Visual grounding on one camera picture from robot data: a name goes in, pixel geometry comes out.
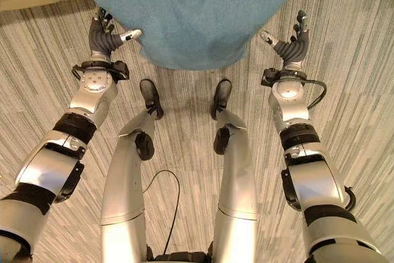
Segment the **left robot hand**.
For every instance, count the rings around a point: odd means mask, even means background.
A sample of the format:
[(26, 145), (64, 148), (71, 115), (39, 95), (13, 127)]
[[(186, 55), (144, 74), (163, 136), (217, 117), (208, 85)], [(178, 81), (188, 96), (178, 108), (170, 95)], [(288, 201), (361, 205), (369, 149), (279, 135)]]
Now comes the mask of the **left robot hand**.
[(110, 63), (111, 54), (124, 43), (138, 39), (142, 35), (140, 29), (125, 31), (121, 34), (113, 34), (115, 28), (111, 23), (113, 19), (102, 7), (98, 7), (93, 16), (89, 28), (90, 59)]

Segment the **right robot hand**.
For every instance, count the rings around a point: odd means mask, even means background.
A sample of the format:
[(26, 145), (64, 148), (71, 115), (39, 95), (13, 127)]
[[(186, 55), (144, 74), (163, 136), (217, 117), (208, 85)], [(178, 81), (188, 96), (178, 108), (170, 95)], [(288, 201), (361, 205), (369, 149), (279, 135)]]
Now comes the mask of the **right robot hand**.
[(266, 30), (260, 32), (260, 37), (264, 42), (273, 48), (278, 56), (283, 60), (283, 68), (301, 70), (302, 62), (306, 58), (309, 47), (309, 25), (307, 14), (299, 10), (297, 23), (293, 30), (295, 36), (291, 36), (290, 41), (281, 41)]

